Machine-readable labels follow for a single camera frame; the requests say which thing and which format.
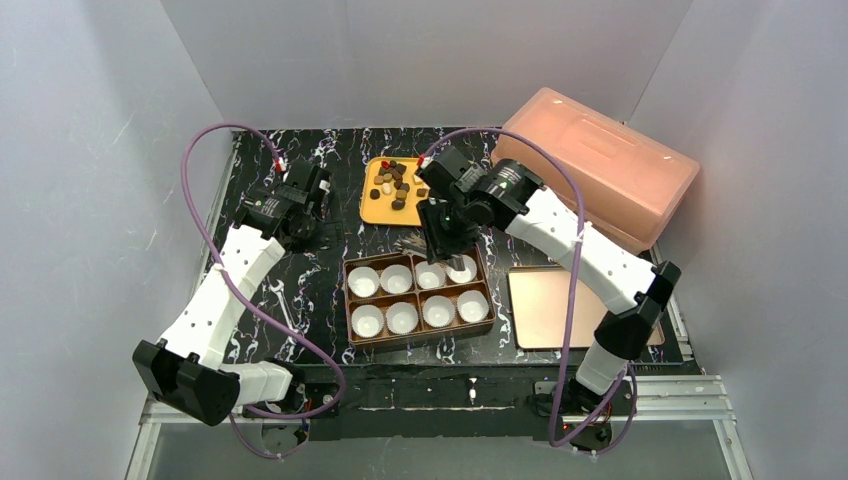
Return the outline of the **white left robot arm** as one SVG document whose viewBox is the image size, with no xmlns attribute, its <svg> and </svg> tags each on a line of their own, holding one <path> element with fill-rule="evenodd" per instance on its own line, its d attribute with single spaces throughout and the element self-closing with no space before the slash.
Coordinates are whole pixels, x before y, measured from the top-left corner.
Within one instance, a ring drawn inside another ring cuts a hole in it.
<svg viewBox="0 0 848 480">
<path fill-rule="evenodd" d="M 156 400 L 216 426 L 236 407 L 284 400 L 302 382 L 292 364 L 227 365 L 224 356 L 244 311 L 265 315 L 250 299 L 270 270 L 288 252 L 318 249 L 330 192 L 328 170 L 296 161 L 270 185 L 245 193 L 188 305 L 156 342 L 135 348 L 132 361 Z"/>
</svg>

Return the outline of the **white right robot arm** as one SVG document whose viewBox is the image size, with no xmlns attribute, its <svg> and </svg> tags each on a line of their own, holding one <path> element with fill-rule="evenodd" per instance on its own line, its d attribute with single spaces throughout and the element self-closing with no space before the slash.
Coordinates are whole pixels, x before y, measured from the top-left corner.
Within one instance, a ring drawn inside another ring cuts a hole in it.
<svg viewBox="0 0 848 480">
<path fill-rule="evenodd" d="M 485 170 L 449 146 L 419 160 L 415 173 L 432 195 L 417 206 L 429 263 L 457 260 L 481 228 L 493 227 L 543 252 L 601 300 L 607 312 L 568 384 L 571 401 L 584 408 L 600 404 L 627 363 L 640 357 L 680 269 L 620 248 L 515 160 Z"/>
</svg>

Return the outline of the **brown chocolate box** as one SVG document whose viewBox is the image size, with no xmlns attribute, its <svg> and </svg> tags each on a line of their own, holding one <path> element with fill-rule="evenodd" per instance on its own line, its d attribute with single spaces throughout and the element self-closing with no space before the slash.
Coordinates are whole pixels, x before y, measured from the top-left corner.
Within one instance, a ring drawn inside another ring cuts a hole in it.
<svg viewBox="0 0 848 480">
<path fill-rule="evenodd" d="M 347 317 L 347 331 L 350 343 L 358 350 L 364 350 L 368 348 L 385 349 L 400 347 L 402 345 L 412 345 L 416 343 L 421 343 L 425 340 L 446 337 L 448 335 L 458 335 L 460 337 L 463 337 L 482 335 L 484 333 L 489 332 L 492 326 L 494 325 L 495 309 L 493 305 L 492 295 L 490 292 L 489 282 L 486 277 L 483 258 L 481 256 L 480 250 L 477 247 L 472 248 L 465 255 L 472 257 L 477 264 L 476 280 L 466 284 L 455 284 L 448 278 L 446 274 L 446 284 L 441 288 L 431 290 L 420 289 L 415 279 L 415 265 L 420 262 L 426 262 L 421 257 L 410 254 L 394 253 L 346 261 L 343 264 L 343 287 L 345 290 L 345 313 Z M 380 286 L 379 290 L 374 296 L 369 298 L 358 298 L 353 295 L 349 290 L 347 286 L 347 276 L 353 268 L 361 266 L 370 267 L 376 270 L 380 276 L 380 273 L 383 269 L 390 265 L 396 264 L 407 266 L 412 271 L 413 284 L 412 289 L 410 291 L 403 294 L 391 295 L 384 292 Z M 488 300 L 489 314 L 486 319 L 479 323 L 466 323 L 460 318 L 460 315 L 458 313 L 456 305 L 457 298 L 460 294 L 468 290 L 481 291 Z M 424 301 L 429 297 L 435 295 L 441 295 L 449 298 L 456 307 L 455 319 L 450 325 L 443 328 L 432 328 L 425 323 L 423 318 L 422 305 Z M 419 324 L 413 332 L 406 335 L 394 335 L 390 333 L 386 324 L 386 310 L 391 305 L 398 302 L 412 303 L 418 311 Z M 353 332 L 353 329 L 351 327 L 351 314 L 358 306 L 361 305 L 374 305 L 380 308 L 383 312 L 385 320 L 383 331 L 374 338 L 360 338 Z"/>
</svg>

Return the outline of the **white paper cup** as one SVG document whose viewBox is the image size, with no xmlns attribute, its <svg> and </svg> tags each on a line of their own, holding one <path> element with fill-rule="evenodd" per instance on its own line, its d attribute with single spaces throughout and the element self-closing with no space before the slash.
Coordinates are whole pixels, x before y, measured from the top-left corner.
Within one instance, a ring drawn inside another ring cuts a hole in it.
<svg viewBox="0 0 848 480">
<path fill-rule="evenodd" d="M 422 312 L 427 325 L 432 328 L 443 328 L 455 319 L 456 307 L 449 298 L 435 295 L 424 301 Z"/>
<path fill-rule="evenodd" d="M 409 302 L 398 302 L 391 305 L 385 313 L 386 324 L 390 333 L 406 335 L 413 332 L 419 324 L 416 307 Z"/>
<path fill-rule="evenodd" d="M 404 265 L 390 265 L 380 273 L 381 289 L 387 294 L 403 294 L 412 289 L 413 277 L 409 267 Z"/>
<path fill-rule="evenodd" d="M 489 314 L 488 300 L 478 290 L 468 290 L 460 294 L 456 305 L 460 318 L 466 323 L 479 323 Z"/>
<path fill-rule="evenodd" d="M 380 276 L 376 270 L 361 266 L 353 268 L 347 276 L 347 286 L 358 298 L 374 296 L 380 288 Z"/>
<path fill-rule="evenodd" d="M 369 339 L 379 335 L 384 328 L 384 315 L 374 305 L 358 306 L 351 314 L 351 327 L 360 338 Z"/>
<path fill-rule="evenodd" d="M 439 264 L 420 262 L 414 267 L 417 285 L 420 289 L 431 290 L 446 284 L 446 272 Z"/>
<path fill-rule="evenodd" d="M 458 265 L 460 265 L 459 269 L 450 265 L 446 267 L 446 274 L 453 283 L 466 284 L 476 280 L 477 264 L 472 257 L 463 255 L 458 260 Z"/>
</svg>

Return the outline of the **orange plastic tray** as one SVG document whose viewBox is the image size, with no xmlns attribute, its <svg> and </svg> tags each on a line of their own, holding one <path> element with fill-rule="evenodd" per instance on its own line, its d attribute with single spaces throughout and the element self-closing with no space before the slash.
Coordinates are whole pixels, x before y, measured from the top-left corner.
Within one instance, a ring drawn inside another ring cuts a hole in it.
<svg viewBox="0 0 848 480">
<path fill-rule="evenodd" d="M 388 161 L 390 168 L 381 168 L 381 161 Z M 430 188 L 415 174 L 418 163 L 418 157 L 376 157 L 368 162 L 360 201 L 360 218 L 363 222 L 371 225 L 422 226 L 416 206 L 428 200 Z M 370 198 L 372 189 L 381 191 L 379 199 Z M 404 209 L 393 210 L 391 203 L 394 200 L 404 200 Z"/>
</svg>

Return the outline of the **pink plastic storage case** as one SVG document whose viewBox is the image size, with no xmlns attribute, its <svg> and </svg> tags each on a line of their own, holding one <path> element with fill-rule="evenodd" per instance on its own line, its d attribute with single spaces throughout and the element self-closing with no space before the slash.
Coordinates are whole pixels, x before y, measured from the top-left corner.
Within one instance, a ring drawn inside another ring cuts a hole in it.
<svg viewBox="0 0 848 480">
<path fill-rule="evenodd" d="M 550 88 L 503 128 L 492 161 L 520 162 L 574 209 L 570 185 L 527 146 L 532 141 L 577 181 L 594 227 L 634 254 L 653 247 L 700 170 L 696 161 Z"/>
</svg>

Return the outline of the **aluminium frame rail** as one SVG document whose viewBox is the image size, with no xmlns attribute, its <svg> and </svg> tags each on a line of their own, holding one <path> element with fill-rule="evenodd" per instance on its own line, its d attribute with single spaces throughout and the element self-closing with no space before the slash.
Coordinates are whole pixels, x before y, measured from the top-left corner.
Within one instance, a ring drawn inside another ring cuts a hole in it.
<svg viewBox="0 0 848 480">
<path fill-rule="evenodd" d="M 719 375 L 643 376 L 638 380 L 638 421 L 710 421 L 732 479 L 753 477 L 737 431 L 737 416 Z M 196 427 L 201 423 L 177 410 L 148 400 L 125 477 L 146 479 L 164 425 Z"/>
</svg>

